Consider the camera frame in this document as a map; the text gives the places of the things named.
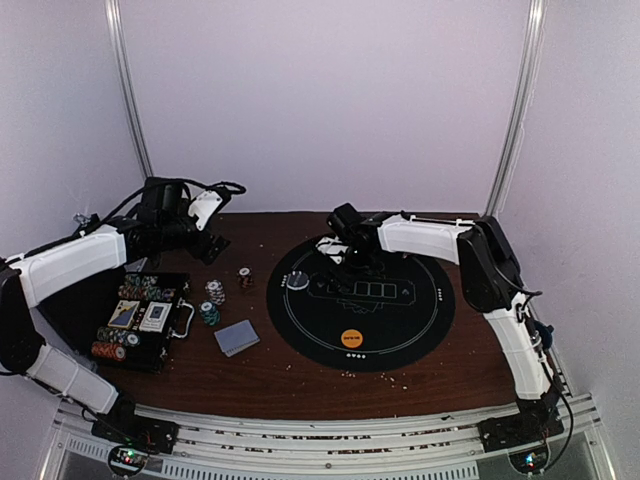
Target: robotic arm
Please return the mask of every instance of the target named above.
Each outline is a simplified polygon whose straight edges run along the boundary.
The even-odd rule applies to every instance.
[[[350,204],[327,219],[336,237],[316,245],[335,264],[337,287],[350,286],[363,271],[375,275],[380,251],[426,255],[460,266],[465,300],[487,319],[509,363],[520,414],[479,425],[485,450],[509,448],[562,432],[559,394],[547,360],[552,327],[534,321],[520,265],[493,217],[475,221],[422,220],[414,215],[378,213],[364,217]]]
[[[35,330],[29,310],[96,273],[167,250],[186,248],[195,258],[211,264],[229,242],[209,232],[209,221],[233,195],[242,194],[245,189],[225,182],[209,187],[192,182],[205,190],[190,201],[183,198],[184,191],[189,193],[185,182],[149,178],[142,189],[129,197],[143,194],[141,202],[127,215],[115,216],[114,211],[102,221],[94,218],[82,230],[53,246],[6,261],[0,259],[2,366],[73,399],[98,418],[112,417],[109,425],[115,423],[117,430],[125,430],[132,438],[136,438],[135,404],[125,400],[109,382],[48,345]],[[158,425],[145,428],[152,431],[154,427],[157,429]],[[107,436],[112,438],[113,431]]]

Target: poker mat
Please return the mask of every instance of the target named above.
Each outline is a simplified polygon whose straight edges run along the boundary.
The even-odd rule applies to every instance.
[[[314,249],[320,238],[287,253],[267,287],[271,321],[295,350],[329,367],[376,372],[414,363],[444,340],[455,297],[435,259],[381,252],[375,276],[338,289],[328,280],[331,261]],[[290,289],[292,272],[306,274],[308,285]]]

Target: wooden table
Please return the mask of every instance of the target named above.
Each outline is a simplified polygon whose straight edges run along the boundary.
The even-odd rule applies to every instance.
[[[442,262],[456,291],[454,325],[442,344],[417,363],[380,373],[323,367],[291,348],[273,327],[266,287],[278,261],[305,239],[327,231],[326,214],[223,215],[214,229],[231,240],[205,267],[186,252],[165,254],[158,271],[191,274],[194,305],[211,279],[224,283],[225,327],[249,318],[261,342],[227,358],[199,315],[187,340],[174,340],[159,375],[101,368],[100,373],[141,404],[237,417],[345,420],[422,415],[502,405],[515,400],[513,379],[493,331],[462,298],[458,268]],[[253,270],[254,287],[242,290],[236,272]]]

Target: orange disc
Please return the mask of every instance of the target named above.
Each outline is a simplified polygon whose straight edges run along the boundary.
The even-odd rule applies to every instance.
[[[362,341],[362,334],[357,330],[349,329],[342,333],[342,344],[347,348],[358,348]]]

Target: white wall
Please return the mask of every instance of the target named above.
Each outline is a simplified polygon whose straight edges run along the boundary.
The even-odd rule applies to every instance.
[[[629,480],[640,450],[640,3],[549,2],[500,219]]]
[[[0,256],[69,234],[75,212],[104,214],[141,184],[116,72],[103,2],[0,4]],[[2,478],[34,478],[56,408],[0,378]]]
[[[156,173],[230,208],[481,211],[527,0],[122,2]]]

